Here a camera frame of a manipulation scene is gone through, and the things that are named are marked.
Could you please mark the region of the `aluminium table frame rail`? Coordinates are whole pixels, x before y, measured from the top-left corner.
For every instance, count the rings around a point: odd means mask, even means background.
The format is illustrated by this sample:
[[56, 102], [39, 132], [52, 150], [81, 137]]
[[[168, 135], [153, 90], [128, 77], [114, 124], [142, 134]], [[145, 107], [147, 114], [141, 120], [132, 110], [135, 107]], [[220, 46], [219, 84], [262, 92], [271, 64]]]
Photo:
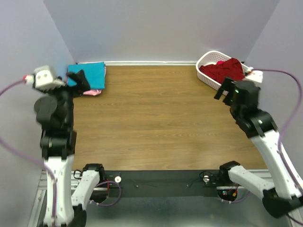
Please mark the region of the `aluminium table frame rail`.
[[[251, 173], [255, 174], [256, 176], [273, 182], [271, 174], [266, 169], [253, 169], [249, 170]], [[215, 174], [217, 173], [216, 170], [142, 170], [142, 171], [110, 171], [106, 170], [106, 178], [109, 180], [115, 180], [116, 176], [120, 176], [122, 181], [129, 180], [132, 183], [136, 184], [149, 184], [153, 182], [164, 182], [172, 183], [176, 181], [177, 183], [184, 182], [185, 185], [192, 186], [194, 183], [198, 182], [204, 185], [202, 180], [203, 175]], [[78, 186], [78, 182], [81, 178], [80, 170], [74, 174], [74, 171], [71, 172], [71, 189], [74, 190]], [[46, 172], [42, 171], [38, 183], [39, 190], [46, 190], [47, 189], [47, 177]]]

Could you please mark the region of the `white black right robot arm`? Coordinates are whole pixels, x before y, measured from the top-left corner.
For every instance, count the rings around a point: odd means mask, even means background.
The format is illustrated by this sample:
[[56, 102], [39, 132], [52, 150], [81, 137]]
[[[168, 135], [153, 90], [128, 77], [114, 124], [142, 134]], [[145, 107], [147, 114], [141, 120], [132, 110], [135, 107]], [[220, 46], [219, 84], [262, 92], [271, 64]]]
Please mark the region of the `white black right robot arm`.
[[224, 91], [227, 95], [223, 102], [230, 107], [236, 124], [258, 149], [272, 181], [258, 177], [235, 161], [220, 166], [218, 181], [223, 185], [237, 183], [244, 187], [262, 200], [264, 208], [274, 218], [302, 207], [303, 180], [286, 154], [273, 117], [258, 107], [260, 87], [252, 81], [225, 78], [214, 98], [220, 99]]

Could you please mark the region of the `folded pink t-shirt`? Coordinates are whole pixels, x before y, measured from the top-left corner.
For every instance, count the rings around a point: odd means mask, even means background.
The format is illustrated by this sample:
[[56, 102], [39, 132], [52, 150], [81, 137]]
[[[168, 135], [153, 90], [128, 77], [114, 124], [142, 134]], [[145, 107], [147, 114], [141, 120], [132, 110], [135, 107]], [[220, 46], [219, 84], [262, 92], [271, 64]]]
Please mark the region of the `folded pink t-shirt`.
[[88, 77], [88, 82], [90, 84], [90, 90], [84, 92], [84, 95], [87, 96], [98, 96], [102, 93], [102, 90], [105, 89], [105, 77], [106, 77], [106, 65], [101, 67], [91, 73]]

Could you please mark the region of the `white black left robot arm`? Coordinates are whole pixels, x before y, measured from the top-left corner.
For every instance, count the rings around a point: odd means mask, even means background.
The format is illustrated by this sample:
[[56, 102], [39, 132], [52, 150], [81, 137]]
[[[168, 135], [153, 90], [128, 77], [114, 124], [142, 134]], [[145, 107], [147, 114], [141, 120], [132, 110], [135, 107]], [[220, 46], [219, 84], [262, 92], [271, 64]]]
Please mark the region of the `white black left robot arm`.
[[67, 73], [76, 85], [68, 86], [50, 66], [34, 70], [34, 89], [44, 93], [34, 105], [36, 121], [42, 127], [40, 147], [47, 170], [47, 204], [44, 227], [84, 227], [86, 207], [95, 187], [105, 180], [102, 164], [87, 164], [75, 191], [71, 190], [71, 169], [77, 133], [73, 129], [73, 100], [90, 89], [83, 70]]

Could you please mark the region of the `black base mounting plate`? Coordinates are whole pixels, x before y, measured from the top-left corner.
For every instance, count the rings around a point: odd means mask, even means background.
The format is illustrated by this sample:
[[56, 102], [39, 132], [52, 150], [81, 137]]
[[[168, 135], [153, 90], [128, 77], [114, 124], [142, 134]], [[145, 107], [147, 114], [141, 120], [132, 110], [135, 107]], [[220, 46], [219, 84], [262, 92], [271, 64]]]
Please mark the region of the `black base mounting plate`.
[[121, 177], [123, 198], [217, 197], [218, 191], [231, 191], [236, 184], [219, 178], [219, 170], [105, 171], [107, 180]]

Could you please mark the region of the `white plastic laundry basket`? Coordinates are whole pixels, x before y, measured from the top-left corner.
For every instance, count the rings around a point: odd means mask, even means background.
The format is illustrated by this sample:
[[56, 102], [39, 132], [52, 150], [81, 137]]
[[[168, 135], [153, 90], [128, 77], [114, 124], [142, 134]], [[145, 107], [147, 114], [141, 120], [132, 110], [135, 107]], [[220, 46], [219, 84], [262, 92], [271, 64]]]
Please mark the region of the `white plastic laundry basket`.
[[253, 75], [247, 75], [250, 68], [238, 59], [232, 58], [219, 51], [205, 53], [196, 63], [197, 77], [218, 90], [226, 77], [232, 80], [247, 80], [257, 84]]

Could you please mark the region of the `teal t-shirt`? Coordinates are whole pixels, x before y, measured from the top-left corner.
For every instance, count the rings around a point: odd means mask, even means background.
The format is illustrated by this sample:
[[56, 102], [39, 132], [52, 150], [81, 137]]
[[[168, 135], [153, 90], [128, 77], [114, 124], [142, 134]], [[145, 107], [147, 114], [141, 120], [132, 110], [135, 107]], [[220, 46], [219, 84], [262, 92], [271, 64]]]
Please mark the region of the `teal t-shirt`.
[[105, 88], [106, 66], [104, 62], [73, 64], [68, 66], [68, 72], [77, 73], [83, 70], [92, 90]]

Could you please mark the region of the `dark red t-shirt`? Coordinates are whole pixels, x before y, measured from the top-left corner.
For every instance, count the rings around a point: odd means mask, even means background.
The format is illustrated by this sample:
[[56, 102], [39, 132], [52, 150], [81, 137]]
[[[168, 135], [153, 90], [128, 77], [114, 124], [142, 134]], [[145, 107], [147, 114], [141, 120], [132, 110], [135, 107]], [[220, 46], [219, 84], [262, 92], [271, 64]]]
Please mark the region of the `dark red t-shirt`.
[[223, 83], [223, 80], [226, 77], [235, 81], [243, 80], [245, 78], [242, 65], [235, 58], [224, 61], [224, 63], [220, 65], [210, 64], [207, 66], [201, 66], [199, 70], [220, 84]]

